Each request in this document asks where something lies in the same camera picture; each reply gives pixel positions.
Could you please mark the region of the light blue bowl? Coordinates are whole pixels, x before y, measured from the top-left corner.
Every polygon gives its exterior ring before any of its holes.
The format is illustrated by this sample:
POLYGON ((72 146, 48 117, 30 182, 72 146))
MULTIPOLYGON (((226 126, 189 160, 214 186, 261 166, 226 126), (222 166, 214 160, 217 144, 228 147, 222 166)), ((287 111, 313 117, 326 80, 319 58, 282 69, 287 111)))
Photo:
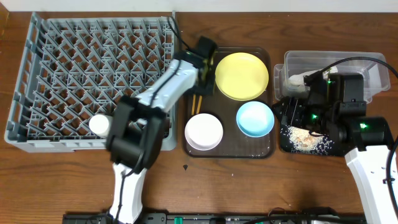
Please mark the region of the light blue bowl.
POLYGON ((243 104, 236 113, 236 124, 240 131, 251 138, 261 138, 268 135, 274 128, 272 110, 259 101, 243 104))

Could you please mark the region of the white paper cup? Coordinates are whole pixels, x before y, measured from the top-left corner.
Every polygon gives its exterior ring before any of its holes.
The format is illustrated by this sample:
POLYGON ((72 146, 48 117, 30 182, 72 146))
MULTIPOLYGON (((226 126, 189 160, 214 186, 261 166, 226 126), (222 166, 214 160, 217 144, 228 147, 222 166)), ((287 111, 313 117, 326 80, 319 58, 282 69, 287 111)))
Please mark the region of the white paper cup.
POLYGON ((89 120, 90 131, 99 137, 106 138, 110 132, 113 117, 96 114, 89 120))

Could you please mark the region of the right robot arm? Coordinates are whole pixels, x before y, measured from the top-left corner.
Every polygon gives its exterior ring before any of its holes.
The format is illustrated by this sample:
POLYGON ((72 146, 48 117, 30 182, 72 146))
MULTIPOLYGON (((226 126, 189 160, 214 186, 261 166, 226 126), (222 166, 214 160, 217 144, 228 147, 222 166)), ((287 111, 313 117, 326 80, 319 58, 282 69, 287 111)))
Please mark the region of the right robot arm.
POLYGON ((397 142, 385 118, 366 116, 363 76, 314 73, 303 80, 308 97, 283 97, 272 105, 276 118, 336 143, 356 182, 366 221, 397 223, 397 142))

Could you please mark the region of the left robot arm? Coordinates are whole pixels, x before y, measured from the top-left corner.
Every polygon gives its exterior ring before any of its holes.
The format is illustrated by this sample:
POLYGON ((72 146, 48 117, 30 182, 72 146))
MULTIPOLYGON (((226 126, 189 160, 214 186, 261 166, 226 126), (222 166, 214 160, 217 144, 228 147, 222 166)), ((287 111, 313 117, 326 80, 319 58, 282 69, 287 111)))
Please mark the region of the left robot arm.
POLYGON ((194 47, 174 54, 150 88, 119 100, 106 138, 115 174, 108 223, 135 223, 139 218, 145 175, 159 156, 167 113, 186 92, 210 93, 215 80, 208 74, 217 48, 216 42, 201 36, 194 47))

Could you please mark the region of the black waste tray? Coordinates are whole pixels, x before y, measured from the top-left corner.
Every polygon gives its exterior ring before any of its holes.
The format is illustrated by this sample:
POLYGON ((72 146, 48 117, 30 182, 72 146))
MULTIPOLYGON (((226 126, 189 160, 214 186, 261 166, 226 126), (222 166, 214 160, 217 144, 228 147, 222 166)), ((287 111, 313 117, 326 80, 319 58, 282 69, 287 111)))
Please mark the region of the black waste tray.
POLYGON ((337 121, 342 101, 331 104, 308 104, 307 99, 283 97, 272 105, 280 124, 280 146, 283 151, 297 154, 343 157, 349 147, 330 137, 328 121, 337 121))

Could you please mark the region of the rice food waste pile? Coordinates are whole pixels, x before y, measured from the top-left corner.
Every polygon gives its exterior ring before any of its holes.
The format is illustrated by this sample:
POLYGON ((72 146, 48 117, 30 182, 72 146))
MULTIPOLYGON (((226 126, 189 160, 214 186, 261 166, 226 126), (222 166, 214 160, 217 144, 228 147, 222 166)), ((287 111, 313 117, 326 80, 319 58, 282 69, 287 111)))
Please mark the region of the rice food waste pile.
POLYGON ((285 152, 299 154, 330 155, 335 143, 318 133, 310 135, 306 129, 280 126, 280 147, 285 152))

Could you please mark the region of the grey dishwasher rack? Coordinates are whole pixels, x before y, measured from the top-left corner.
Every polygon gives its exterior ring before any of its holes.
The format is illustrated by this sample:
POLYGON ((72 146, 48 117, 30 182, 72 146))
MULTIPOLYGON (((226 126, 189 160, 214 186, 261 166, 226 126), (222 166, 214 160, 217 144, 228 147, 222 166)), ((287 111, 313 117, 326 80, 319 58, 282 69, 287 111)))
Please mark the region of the grey dishwasher rack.
POLYGON ((162 17, 30 18, 4 139, 26 152, 104 149, 90 118, 147 90, 177 47, 162 17))

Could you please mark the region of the clear plastic bin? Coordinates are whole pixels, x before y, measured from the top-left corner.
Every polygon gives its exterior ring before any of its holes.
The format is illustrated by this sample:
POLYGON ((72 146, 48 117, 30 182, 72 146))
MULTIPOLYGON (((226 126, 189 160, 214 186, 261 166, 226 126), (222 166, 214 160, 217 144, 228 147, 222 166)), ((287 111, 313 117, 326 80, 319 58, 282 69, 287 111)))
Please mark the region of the clear plastic bin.
MULTIPOLYGON (((310 51, 290 50, 284 55, 284 63, 274 67, 274 93, 280 100, 285 96, 306 98, 310 88, 307 86, 292 86, 289 77, 311 70, 321 70, 326 66, 349 57, 370 57, 386 60, 377 52, 344 52, 344 51, 310 51)), ((373 96, 387 91, 391 87, 389 70, 373 61, 352 60, 336 65, 338 72, 359 73, 364 79, 364 100, 370 103, 373 96)))

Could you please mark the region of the yellow plate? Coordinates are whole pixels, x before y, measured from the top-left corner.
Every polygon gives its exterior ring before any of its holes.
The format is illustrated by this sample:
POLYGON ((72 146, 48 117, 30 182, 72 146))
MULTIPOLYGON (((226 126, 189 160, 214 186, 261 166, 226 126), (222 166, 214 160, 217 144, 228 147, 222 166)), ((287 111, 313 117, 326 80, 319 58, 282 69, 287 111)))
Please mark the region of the yellow plate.
POLYGON ((224 57, 216 66, 215 82, 225 96, 237 101, 253 100, 269 84, 269 72, 257 56, 238 52, 224 57))

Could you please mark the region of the white pink bowl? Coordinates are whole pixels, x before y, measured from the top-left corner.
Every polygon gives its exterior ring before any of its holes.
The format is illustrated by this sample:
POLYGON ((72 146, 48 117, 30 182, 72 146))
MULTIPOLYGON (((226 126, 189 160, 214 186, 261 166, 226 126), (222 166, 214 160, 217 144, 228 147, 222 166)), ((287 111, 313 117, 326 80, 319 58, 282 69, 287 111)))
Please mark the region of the white pink bowl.
POLYGON ((214 115, 200 113, 191 117, 184 130, 185 140, 199 151, 215 148, 223 138, 223 125, 214 115))

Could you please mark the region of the dark brown serving tray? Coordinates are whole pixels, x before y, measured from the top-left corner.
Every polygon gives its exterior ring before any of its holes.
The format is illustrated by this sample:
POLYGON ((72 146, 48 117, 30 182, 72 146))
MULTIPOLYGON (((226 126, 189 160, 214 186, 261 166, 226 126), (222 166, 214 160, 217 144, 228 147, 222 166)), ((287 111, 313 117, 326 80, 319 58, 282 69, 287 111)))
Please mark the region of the dark brown serving tray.
MULTIPOLYGON (((260 47, 219 47, 215 54, 215 66, 226 56, 244 52, 257 56, 267 67, 271 68, 271 59, 268 52, 260 47)), ((260 101, 267 106, 273 102, 272 81, 269 83, 262 95, 253 101, 260 101)), ((184 126, 192 117, 193 96, 184 96, 184 126)), ((251 138, 243 134, 236 124, 236 113, 244 101, 235 101, 220 92, 215 85, 214 94, 204 96, 200 112, 212 114, 217 117, 223 126, 223 137, 220 143, 208 151, 200 151, 189 145, 185 139, 185 133, 182 133, 182 147, 184 151, 192 157, 197 158, 217 158, 217 159, 266 159, 275 151, 275 131, 272 128, 269 134, 260 138, 251 138)))

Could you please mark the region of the black equipment rail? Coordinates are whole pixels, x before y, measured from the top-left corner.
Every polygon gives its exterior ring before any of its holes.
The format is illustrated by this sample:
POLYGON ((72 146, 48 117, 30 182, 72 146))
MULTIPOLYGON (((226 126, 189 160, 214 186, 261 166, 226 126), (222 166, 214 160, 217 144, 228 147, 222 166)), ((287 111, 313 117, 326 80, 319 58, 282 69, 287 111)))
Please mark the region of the black equipment rail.
MULTIPOLYGON (((366 223, 363 217, 339 217, 336 215, 313 215, 309 219, 296 220, 294 215, 285 214, 283 219, 264 220, 264 216, 242 215, 169 215, 165 213, 143 213, 136 224, 243 224, 252 220, 258 223, 320 223, 319 218, 332 219, 332 223, 366 223)), ((107 224, 113 219, 105 213, 100 214, 64 214, 62 224, 107 224)))

